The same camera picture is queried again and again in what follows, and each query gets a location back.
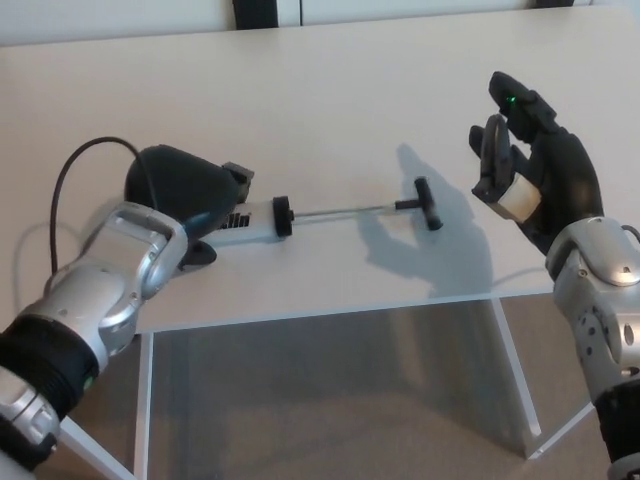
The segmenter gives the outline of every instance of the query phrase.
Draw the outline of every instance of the tabletop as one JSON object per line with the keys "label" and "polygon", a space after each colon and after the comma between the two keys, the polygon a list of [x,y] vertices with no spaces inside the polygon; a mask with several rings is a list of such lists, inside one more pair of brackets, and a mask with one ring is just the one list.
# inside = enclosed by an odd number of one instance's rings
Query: tabletop
{"label": "tabletop", "polygon": [[[294,227],[220,248],[141,312],[162,331],[550,291],[544,258],[470,193],[468,130],[496,111],[502,70],[576,133],[606,214],[640,225],[640,32],[611,7],[225,32],[0,49],[0,308],[8,324],[48,276],[55,178],[82,142],[117,135],[255,170],[250,201],[297,211],[391,203],[426,175],[444,227],[415,214]],[[122,195],[131,164],[95,147],[69,174],[61,262]]]}

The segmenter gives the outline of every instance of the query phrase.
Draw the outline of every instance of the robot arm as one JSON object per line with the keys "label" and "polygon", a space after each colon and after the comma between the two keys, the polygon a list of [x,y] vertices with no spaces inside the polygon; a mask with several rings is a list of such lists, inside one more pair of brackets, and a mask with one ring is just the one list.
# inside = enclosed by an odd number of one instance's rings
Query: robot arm
{"label": "robot arm", "polygon": [[60,422],[131,343],[138,310],[187,247],[179,222],[122,203],[0,335],[0,478],[22,478],[55,451]]}
{"label": "robot arm", "polygon": [[640,252],[620,224],[595,217],[560,233],[547,269],[598,412],[609,480],[640,478]]}
{"label": "robot arm", "polygon": [[[471,128],[469,143],[480,157],[472,192],[515,220],[546,255],[554,300],[572,329],[598,412],[609,480],[638,480],[640,251],[625,227],[604,216],[587,152],[542,97],[500,72],[489,91],[500,114],[484,129]],[[509,131],[531,145],[529,159],[510,145]]]}

